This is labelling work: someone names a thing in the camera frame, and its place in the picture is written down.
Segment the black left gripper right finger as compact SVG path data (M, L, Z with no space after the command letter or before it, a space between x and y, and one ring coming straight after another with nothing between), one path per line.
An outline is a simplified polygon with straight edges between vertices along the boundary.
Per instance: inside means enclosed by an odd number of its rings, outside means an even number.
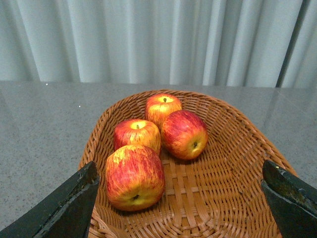
M315 238L317 189L270 160L262 174L262 191L282 237Z

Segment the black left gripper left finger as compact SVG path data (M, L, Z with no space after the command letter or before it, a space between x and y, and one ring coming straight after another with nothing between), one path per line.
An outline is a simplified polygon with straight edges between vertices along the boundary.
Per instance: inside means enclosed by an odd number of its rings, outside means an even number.
M89 162L0 232L2 238L86 238L100 177Z

